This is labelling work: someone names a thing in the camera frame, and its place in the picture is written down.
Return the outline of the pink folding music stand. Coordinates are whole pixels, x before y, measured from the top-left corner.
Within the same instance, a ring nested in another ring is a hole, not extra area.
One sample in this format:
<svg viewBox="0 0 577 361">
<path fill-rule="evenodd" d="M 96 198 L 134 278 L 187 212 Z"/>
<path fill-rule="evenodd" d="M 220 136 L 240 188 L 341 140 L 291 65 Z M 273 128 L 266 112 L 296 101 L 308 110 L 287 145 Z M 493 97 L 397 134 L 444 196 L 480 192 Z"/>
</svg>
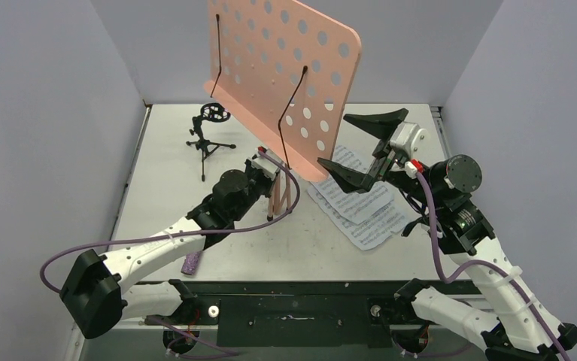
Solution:
<svg viewBox="0 0 577 361">
<path fill-rule="evenodd" d="M 204 88 L 303 180 L 327 172 L 362 55 L 350 26 L 298 1 L 210 0 Z"/>
</svg>

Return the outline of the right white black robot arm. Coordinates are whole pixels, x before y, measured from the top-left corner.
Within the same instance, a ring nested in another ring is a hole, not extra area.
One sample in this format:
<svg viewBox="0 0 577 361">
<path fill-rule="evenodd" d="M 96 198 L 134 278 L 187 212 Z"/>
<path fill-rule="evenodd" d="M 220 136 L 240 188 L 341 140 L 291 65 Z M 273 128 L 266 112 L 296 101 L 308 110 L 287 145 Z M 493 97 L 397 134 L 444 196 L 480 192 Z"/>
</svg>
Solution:
<svg viewBox="0 0 577 361">
<path fill-rule="evenodd" d="M 427 226 L 434 267 L 451 284 L 466 274 L 490 311 L 482 311 L 414 278 L 395 292 L 394 311 L 403 322 L 442 326 L 484 352 L 488 360 L 567 360 L 577 345 L 577 326 L 556 318 L 523 281 L 492 225 L 472 202 L 482 172 L 458 154 L 432 165 L 416 157 L 424 130 L 407 121 L 405 108 L 383 114 L 346 114 L 344 120 L 375 137 L 367 172 L 330 159 L 319 164 L 345 193 L 370 191 L 377 182 L 397 188 Z"/>
</svg>

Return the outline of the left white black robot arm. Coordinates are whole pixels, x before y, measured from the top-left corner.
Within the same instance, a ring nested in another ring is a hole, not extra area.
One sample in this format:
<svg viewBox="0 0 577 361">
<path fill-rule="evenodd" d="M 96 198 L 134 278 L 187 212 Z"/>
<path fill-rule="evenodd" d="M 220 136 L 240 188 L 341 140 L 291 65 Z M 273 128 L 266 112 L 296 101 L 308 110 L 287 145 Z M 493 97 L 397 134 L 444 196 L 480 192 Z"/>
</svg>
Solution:
<svg viewBox="0 0 577 361">
<path fill-rule="evenodd" d="M 162 315 L 182 324 L 193 316 L 194 304 L 182 296 L 180 281 L 143 280 L 236 233 L 235 223 L 260 198 L 270 196 L 280 163 L 257 155 L 245 165 L 243 171 L 225 171 L 198 206 L 151 241 L 132 241 L 102 254 L 87 250 L 76 258 L 59 297 L 84 338 L 104 335 L 126 318 Z"/>
</svg>

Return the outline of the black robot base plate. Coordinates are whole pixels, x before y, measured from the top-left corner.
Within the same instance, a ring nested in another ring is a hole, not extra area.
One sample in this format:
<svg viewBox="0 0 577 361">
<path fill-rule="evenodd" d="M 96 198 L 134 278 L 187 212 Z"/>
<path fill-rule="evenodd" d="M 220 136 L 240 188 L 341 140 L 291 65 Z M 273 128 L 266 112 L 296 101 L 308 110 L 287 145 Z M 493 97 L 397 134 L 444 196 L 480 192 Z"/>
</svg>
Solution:
<svg viewBox="0 0 577 361">
<path fill-rule="evenodd" d="M 388 347 L 386 328 L 425 321 L 398 303 L 404 281 L 185 282 L 165 322 L 213 329 L 221 347 Z"/>
</svg>

